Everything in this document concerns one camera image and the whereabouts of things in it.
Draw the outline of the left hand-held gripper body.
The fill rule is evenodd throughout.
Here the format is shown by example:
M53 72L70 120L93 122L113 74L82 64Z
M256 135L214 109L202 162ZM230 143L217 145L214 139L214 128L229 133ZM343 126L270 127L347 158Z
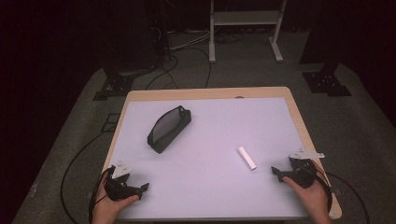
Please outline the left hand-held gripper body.
M132 169L125 166L121 161L112 164L107 169L107 178L105 182L106 195L112 201L121 201L131 196L137 196L140 188L127 185Z

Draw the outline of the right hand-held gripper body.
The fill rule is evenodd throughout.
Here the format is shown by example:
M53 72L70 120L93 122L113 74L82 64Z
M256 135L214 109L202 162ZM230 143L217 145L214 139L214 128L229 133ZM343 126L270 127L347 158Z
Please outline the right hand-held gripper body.
M300 148L289 155L292 170L281 172L280 176L287 176L300 187L307 189L314 183L317 176L318 169L313 163L313 159L322 159L324 157L323 153Z

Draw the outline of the white cylindrical stick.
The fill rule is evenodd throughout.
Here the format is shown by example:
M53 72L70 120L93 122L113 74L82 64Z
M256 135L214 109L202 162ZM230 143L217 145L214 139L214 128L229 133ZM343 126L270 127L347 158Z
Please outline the white cylindrical stick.
M244 162L247 164L247 167L253 171L257 168L257 165L255 164L255 162L253 161L253 159L251 159L251 157L248 155L247 151L243 148L243 147L239 147L237 149L239 155L241 156L241 158L244 160Z

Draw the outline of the black mesh pencil case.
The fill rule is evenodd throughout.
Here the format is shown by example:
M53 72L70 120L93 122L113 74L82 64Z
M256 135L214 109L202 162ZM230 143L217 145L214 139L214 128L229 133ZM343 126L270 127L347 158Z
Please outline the black mesh pencil case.
M148 145L161 154L190 124L191 112L182 105L164 113L148 134Z

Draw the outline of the person's right hand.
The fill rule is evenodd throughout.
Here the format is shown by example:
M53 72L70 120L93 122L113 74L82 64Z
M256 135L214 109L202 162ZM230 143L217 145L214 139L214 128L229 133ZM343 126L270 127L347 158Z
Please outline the person's right hand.
M283 181L295 191L306 212L312 218L329 215L328 196L318 181L315 181L307 189L299 186L290 177L283 177Z

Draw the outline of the person's left hand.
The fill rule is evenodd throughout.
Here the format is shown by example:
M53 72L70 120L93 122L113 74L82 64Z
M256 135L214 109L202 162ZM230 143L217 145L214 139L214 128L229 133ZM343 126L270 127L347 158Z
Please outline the person's left hand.
M121 201L112 201L106 196L106 179L107 174L104 174L98 184L92 209L91 224L114 224L118 215L124 208L139 200L139 197L134 195Z

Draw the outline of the black stand with base plate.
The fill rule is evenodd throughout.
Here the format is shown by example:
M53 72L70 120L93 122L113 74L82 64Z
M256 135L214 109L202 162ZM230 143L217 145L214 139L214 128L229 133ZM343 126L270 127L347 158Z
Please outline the black stand with base plate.
M318 12L307 38L301 64L323 63L318 71L303 72L313 93L329 96L350 96L346 86L335 76L343 48L347 26L347 8L343 0L320 0Z
M106 85L94 99L126 95L158 62L144 0L93 0L91 10L100 37L95 48L106 74Z

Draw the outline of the white metal desk frame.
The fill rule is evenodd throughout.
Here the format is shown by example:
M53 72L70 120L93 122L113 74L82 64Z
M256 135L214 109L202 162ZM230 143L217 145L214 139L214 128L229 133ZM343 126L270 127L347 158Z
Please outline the white metal desk frame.
M288 0L281 0L280 8L277 10L264 11L216 11L214 0L210 1L210 23L209 23L209 56L211 63L216 61L215 28L219 26L247 26L247 25L274 25L275 30L269 37L269 43L275 55L276 61L284 61L279 50L277 39L283 21L286 4Z

